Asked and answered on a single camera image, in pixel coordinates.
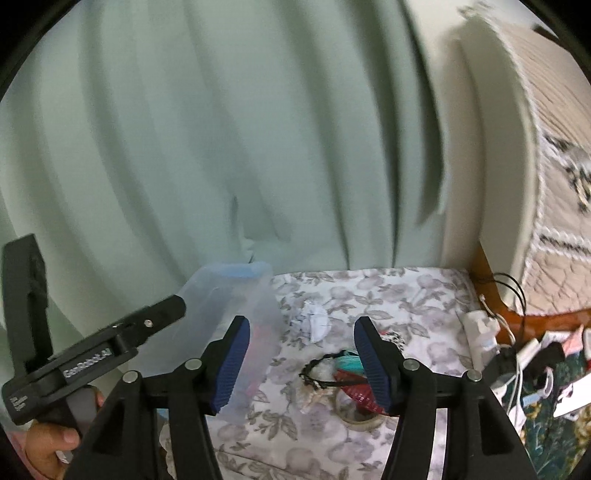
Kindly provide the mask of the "person's left hand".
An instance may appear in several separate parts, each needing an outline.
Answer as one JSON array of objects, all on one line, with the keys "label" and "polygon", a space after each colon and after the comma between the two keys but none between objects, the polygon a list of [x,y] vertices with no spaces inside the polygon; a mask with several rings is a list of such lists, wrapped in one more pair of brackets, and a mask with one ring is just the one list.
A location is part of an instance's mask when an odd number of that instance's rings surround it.
[{"label": "person's left hand", "polygon": [[25,435],[23,447],[29,472],[35,479],[62,480],[68,465],[58,453],[72,452],[80,440],[73,428],[35,421]]}]

